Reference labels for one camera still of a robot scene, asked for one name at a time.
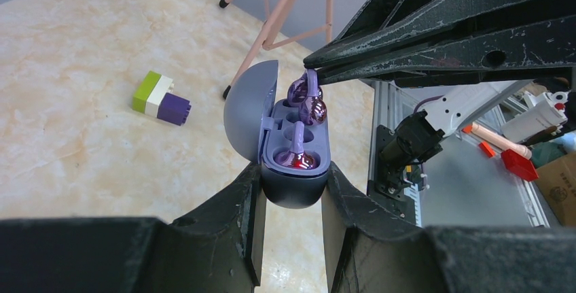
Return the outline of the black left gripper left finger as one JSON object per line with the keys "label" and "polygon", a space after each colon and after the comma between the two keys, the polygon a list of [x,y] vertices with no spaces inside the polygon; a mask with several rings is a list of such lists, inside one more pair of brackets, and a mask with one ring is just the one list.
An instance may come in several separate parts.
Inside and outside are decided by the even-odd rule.
{"label": "black left gripper left finger", "polygon": [[148,265],[149,292],[253,292],[261,284],[265,221],[261,169],[251,163],[159,230]]}

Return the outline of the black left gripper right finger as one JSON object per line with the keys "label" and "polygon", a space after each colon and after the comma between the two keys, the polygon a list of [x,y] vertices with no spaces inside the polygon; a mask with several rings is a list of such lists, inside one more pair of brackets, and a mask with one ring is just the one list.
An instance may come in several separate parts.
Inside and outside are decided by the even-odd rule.
{"label": "black left gripper right finger", "polygon": [[321,197],[329,292],[445,292],[427,231],[354,187],[336,163]]}

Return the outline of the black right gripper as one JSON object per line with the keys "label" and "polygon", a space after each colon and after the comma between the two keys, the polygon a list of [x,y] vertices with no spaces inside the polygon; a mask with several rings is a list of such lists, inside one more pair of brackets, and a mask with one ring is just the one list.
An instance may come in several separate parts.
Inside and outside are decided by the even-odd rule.
{"label": "black right gripper", "polygon": [[447,32],[466,19],[540,1],[367,0],[342,32],[307,56],[304,65],[317,68],[322,85],[367,79],[428,87],[568,75],[575,67],[574,16],[361,58]]}

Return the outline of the purple earbud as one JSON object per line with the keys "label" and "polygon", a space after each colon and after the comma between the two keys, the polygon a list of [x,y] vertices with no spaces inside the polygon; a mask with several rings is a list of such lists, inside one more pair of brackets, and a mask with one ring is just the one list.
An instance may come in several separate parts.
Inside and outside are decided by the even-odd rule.
{"label": "purple earbud", "polygon": [[318,81],[317,71],[307,69],[287,91],[289,106],[298,108],[299,121],[308,126],[317,126],[327,120],[327,106]]}
{"label": "purple earbud", "polygon": [[318,167],[316,158],[304,149],[304,134],[304,123],[297,121],[291,132],[289,148],[274,157],[276,164],[301,170],[311,170]]}

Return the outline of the grey purple charging case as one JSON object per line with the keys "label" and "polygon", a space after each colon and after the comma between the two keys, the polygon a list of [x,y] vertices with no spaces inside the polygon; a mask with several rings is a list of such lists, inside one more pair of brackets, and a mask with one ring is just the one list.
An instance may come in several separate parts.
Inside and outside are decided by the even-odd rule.
{"label": "grey purple charging case", "polygon": [[228,141],[244,158],[258,164],[262,188],[274,204],[290,209],[314,205],[322,195],[331,161],[328,121],[305,125],[304,149],[318,167],[291,169],[275,163],[274,157],[287,150],[298,119],[298,108],[287,99],[276,100],[279,74],[277,60],[249,67],[232,86],[225,101],[223,122]]}

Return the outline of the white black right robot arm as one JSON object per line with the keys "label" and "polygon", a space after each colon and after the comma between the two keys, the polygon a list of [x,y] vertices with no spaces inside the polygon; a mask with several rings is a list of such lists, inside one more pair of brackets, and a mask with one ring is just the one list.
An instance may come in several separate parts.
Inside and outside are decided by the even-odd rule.
{"label": "white black right robot arm", "polygon": [[367,0],[304,66],[322,85],[452,87],[376,152],[375,189],[398,192],[406,166],[438,154],[443,139],[527,81],[575,70],[575,0]]}

